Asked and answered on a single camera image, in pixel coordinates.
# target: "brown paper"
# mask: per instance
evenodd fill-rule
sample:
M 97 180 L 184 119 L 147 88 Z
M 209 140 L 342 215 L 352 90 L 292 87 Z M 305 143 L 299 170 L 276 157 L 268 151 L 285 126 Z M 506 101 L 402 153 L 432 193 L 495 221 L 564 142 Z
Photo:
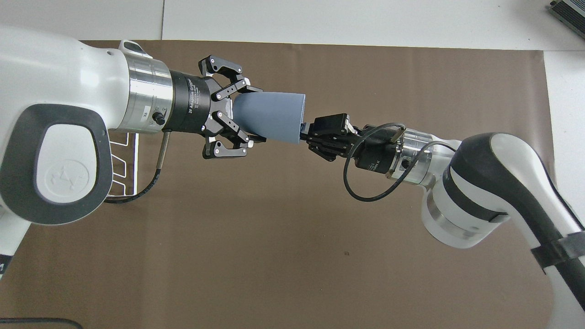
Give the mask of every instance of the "brown paper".
M 117 42 L 91 42 L 116 47 Z M 542 52 L 147 41 L 169 68 L 214 54 L 254 86 L 307 95 L 305 120 L 403 122 L 446 139 L 527 140 L 552 170 Z M 161 135 L 141 135 L 139 184 Z M 375 203 L 343 188 L 341 160 L 268 142 L 203 160 L 172 133 L 159 183 L 73 224 L 34 226 L 0 282 L 3 316 L 69 317 L 87 328 L 544 328 L 552 291 L 511 222 L 471 249 L 434 240 L 422 190 Z M 368 196 L 391 181 L 351 167 Z

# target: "black cable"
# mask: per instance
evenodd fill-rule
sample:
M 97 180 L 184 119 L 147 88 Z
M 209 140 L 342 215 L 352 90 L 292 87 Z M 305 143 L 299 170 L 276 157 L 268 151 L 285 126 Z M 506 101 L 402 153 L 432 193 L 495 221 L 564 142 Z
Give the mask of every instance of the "black cable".
M 397 187 L 398 185 L 400 185 L 402 183 L 402 181 L 404 181 L 404 179 L 406 179 L 406 177 L 408 176 L 408 174 L 410 173 L 410 171 L 412 171 L 412 169 L 414 168 L 414 166 L 416 165 L 416 163 L 420 160 L 421 156 L 425 153 L 425 151 L 430 148 L 431 146 L 435 146 L 435 145 L 441 145 L 444 146 L 450 150 L 452 150 L 453 152 L 456 151 L 455 148 L 453 148 L 452 146 L 450 146 L 449 144 L 445 143 L 445 142 L 441 142 L 439 140 L 434 140 L 432 142 L 428 142 L 427 144 L 425 144 L 420 151 L 418 151 L 418 154 L 414 157 L 414 159 L 412 160 L 411 164 L 408 166 L 408 168 L 404 171 L 404 173 L 402 174 L 402 176 L 400 176 L 400 178 L 398 178 L 394 184 L 392 184 L 392 186 L 390 186 L 386 191 L 378 194 L 377 196 L 374 197 L 362 197 L 362 196 L 358 196 L 353 190 L 352 188 L 349 186 L 349 182 L 347 180 L 347 169 L 349 168 L 349 162 L 353 156 L 353 154 L 355 153 L 357 147 L 363 143 L 369 136 L 371 136 L 372 134 L 378 132 L 379 130 L 388 128 L 388 127 L 400 127 L 402 129 L 404 128 L 403 124 L 397 124 L 395 122 L 392 122 L 390 124 L 384 124 L 384 125 L 380 125 L 378 127 L 375 127 L 374 129 L 368 131 L 367 134 L 365 134 L 362 138 L 360 138 L 356 144 L 352 147 L 352 149 L 349 151 L 349 153 L 347 154 L 347 159 L 345 160 L 345 165 L 343 167 L 343 184 L 345 185 L 345 189 L 347 190 L 347 192 L 354 197 L 357 200 L 363 201 L 363 202 L 372 202 L 372 201 L 377 201 L 381 198 L 384 198 L 386 196 L 388 196 L 390 193 L 392 193 Z
M 66 318 L 54 317 L 3 317 L 0 318 L 0 324 L 24 324 L 24 323 L 62 323 L 71 325 L 77 329 L 83 329 L 83 326 L 73 320 Z
M 146 186 L 144 188 L 144 190 L 142 190 L 140 193 L 138 193 L 135 196 L 131 196 L 131 197 L 124 198 L 124 199 L 107 198 L 106 200 L 104 200 L 104 203 L 120 204 L 120 203 L 127 203 L 127 202 L 130 202 L 130 201 L 134 201 L 134 200 L 138 199 L 139 197 L 145 195 L 148 191 L 150 191 L 150 189 L 152 189 L 152 187 L 156 184 L 156 181 L 159 180 L 159 176 L 160 176 L 160 169 L 157 169 L 154 172 L 154 177 L 152 177 L 152 180 L 150 181 L 150 184 L 148 184 L 148 186 Z

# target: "black vent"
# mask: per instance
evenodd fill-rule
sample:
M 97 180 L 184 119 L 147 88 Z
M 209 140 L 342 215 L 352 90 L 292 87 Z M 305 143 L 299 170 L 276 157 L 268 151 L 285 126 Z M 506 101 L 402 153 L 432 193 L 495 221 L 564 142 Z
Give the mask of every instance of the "black vent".
M 561 1 L 557 2 L 557 4 L 551 8 L 551 11 L 562 22 L 570 25 L 575 31 L 580 32 L 581 36 L 585 37 L 585 18 L 575 9 Z
M 581 8 L 581 10 L 585 11 L 585 0 L 571 0 L 571 2 Z

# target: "cable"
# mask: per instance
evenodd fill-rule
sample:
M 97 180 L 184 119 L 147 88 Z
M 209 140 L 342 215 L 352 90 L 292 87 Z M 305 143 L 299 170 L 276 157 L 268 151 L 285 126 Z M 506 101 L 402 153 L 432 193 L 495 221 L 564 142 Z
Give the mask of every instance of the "cable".
M 414 159 L 412 160 L 411 164 L 408 166 L 408 168 L 404 171 L 404 173 L 402 174 L 402 176 L 400 176 L 400 178 L 398 178 L 394 184 L 392 184 L 392 186 L 390 186 L 386 191 L 378 194 L 377 196 L 374 197 L 362 197 L 362 196 L 358 196 L 353 190 L 352 188 L 349 186 L 349 182 L 347 180 L 347 169 L 349 168 L 349 162 L 353 156 L 353 154 L 355 153 L 357 147 L 363 143 L 369 136 L 371 136 L 372 134 L 376 133 L 379 130 L 382 130 L 384 128 L 388 128 L 388 127 L 400 127 L 404 129 L 404 125 L 403 124 L 397 124 L 395 122 L 392 122 L 390 124 L 384 124 L 384 125 L 380 125 L 378 127 L 375 127 L 374 129 L 368 131 L 367 134 L 365 134 L 362 138 L 360 138 L 356 144 L 352 147 L 352 149 L 349 151 L 349 153 L 347 154 L 347 159 L 345 160 L 345 165 L 343 167 L 343 184 L 345 185 L 345 189 L 347 190 L 347 192 L 354 197 L 357 200 L 363 201 L 363 202 L 373 202 L 373 201 L 377 201 L 379 199 L 382 199 L 386 196 L 388 196 L 390 193 L 392 193 L 397 187 L 398 185 L 400 185 L 402 183 L 402 181 L 404 181 L 404 179 L 406 179 L 406 177 L 408 176 L 408 174 L 410 173 L 410 171 L 412 171 L 412 169 L 414 168 L 414 166 L 416 165 L 416 163 L 419 161 L 419 159 L 421 158 L 421 156 L 425 153 L 425 151 L 430 148 L 431 146 L 435 146 L 435 145 L 441 145 L 444 146 L 450 150 L 452 150 L 453 152 L 456 151 L 455 148 L 453 148 L 452 146 L 450 146 L 449 144 L 445 143 L 445 142 L 441 142 L 439 140 L 434 140 L 432 142 L 428 142 L 427 144 L 425 144 L 420 151 L 418 151 L 418 154 L 414 157 Z
M 152 180 L 150 181 L 150 184 L 148 184 L 144 190 L 142 190 L 140 193 L 138 193 L 135 196 L 131 196 L 128 198 L 106 198 L 106 200 L 104 200 L 104 203 L 112 203 L 112 204 L 122 204 L 122 203 L 128 203 L 131 201 L 134 201 L 136 199 L 138 199 L 139 197 L 145 195 L 148 191 L 150 191 L 150 189 L 152 189 L 152 187 L 156 184 L 156 181 L 159 180 L 159 176 L 160 176 L 160 170 L 163 168 L 163 162 L 164 162 L 164 155 L 167 153 L 167 146 L 168 146 L 168 138 L 170 137 L 171 132 L 170 131 L 165 131 L 164 135 L 163 135 L 163 141 L 160 145 L 160 151 L 159 151 L 159 159 L 156 163 L 156 170 L 154 171 L 154 176 L 152 177 Z
M 71 325 L 77 329 L 83 329 L 83 326 L 73 320 L 66 318 L 54 317 L 4 317 L 0 318 L 0 324 L 24 324 L 24 323 L 62 323 Z

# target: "white label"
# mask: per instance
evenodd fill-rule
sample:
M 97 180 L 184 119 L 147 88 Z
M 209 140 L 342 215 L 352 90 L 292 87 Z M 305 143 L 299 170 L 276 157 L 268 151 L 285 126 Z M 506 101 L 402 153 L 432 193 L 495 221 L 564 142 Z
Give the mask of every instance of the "white label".
M 148 114 L 150 113 L 150 106 L 145 105 L 144 106 L 144 112 L 142 112 L 142 117 L 140 118 L 141 122 L 146 121 L 146 119 L 148 119 Z

